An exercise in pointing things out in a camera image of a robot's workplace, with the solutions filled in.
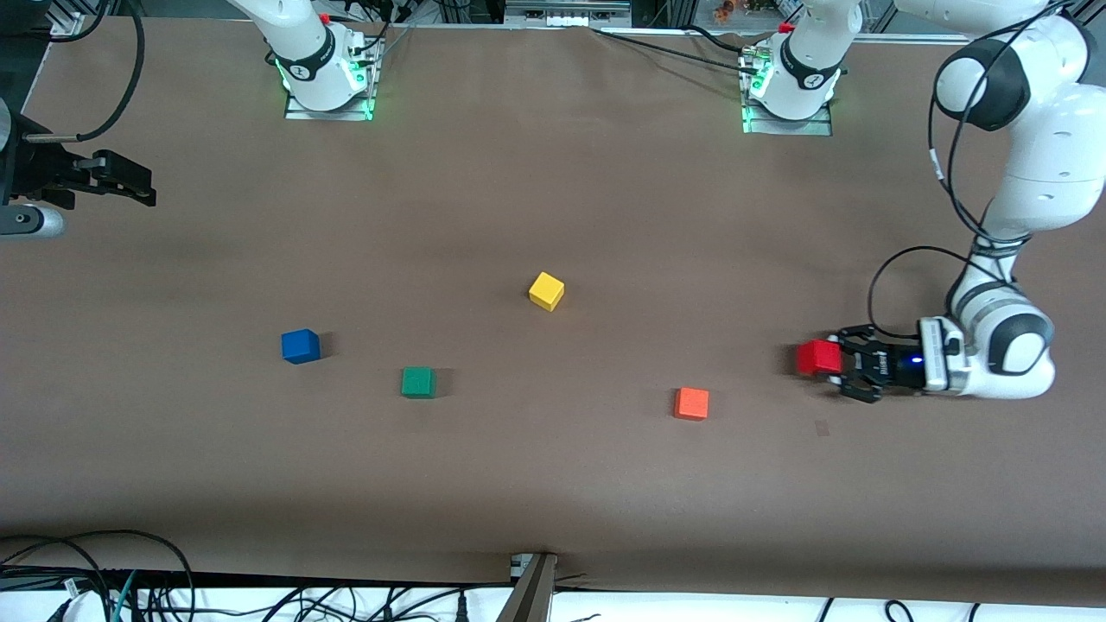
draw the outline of brown table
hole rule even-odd
[[[28,114],[97,125],[131,29],[55,45]],[[283,121],[249,23],[147,31],[85,151],[149,166],[159,206],[81,197],[63,239],[0,248],[4,531],[144,528],[207,571],[498,580],[549,549],[596,588],[1106,602],[1102,212],[1019,266],[1046,396],[866,406],[791,372],[891,252],[967,247],[924,142],[949,48],[854,46],[835,136],[803,138],[743,134],[726,70],[582,29],[417,30],[362,124]],[[970,205],[1004,148],[969,135]],[[904,260],[880,318],[958,270]],[[331,354],[289,365],[304,326]],[[445,395],[400,397],[405,365]],[[708,422],[670,416],[682,385]]]

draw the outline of teal cable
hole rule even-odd
[[[112,612],[112,622],[119,622],[123,616],[123,603],[127,600],[127,593],[131,591],[131,583],[134,583],[135,574],[138,574],[138,571],[132,570],[131,576],[123,583],[123,590],[119,591],[119,602],[115,603],[115,611]]]

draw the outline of colored block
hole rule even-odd
[[[825,339],[807,341],[799,346],[795,363],[801,374],[839,374],[841,345]]]
[[[437,388],[437,377],[430,367],[404,367],[404,382],[399,392],[411,400],[429,400]]]
[[[307,329],[280,335],[280,350],[284,360],[293,365],[310,363],[323,357],[319,335]]]
[[[562,296],[564,296],[564,283],[545,272],[538,274],[538,280],[530,286],[530,300],[546,311],[556,309]]]
[[[676,392],[676,418],[701,422],[707,418],[710,392],[685,386]]]

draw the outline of green cube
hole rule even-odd
[[[429,400],[434,397],[435,380],[430,367],[404,367],[404,384],[399,392],[411,400]]]

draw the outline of blue cube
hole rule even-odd
[[[280,335],[280,349],[284,360],[293,365],[323,357],[322,349],[319,346],[319,335],[307,329]]]

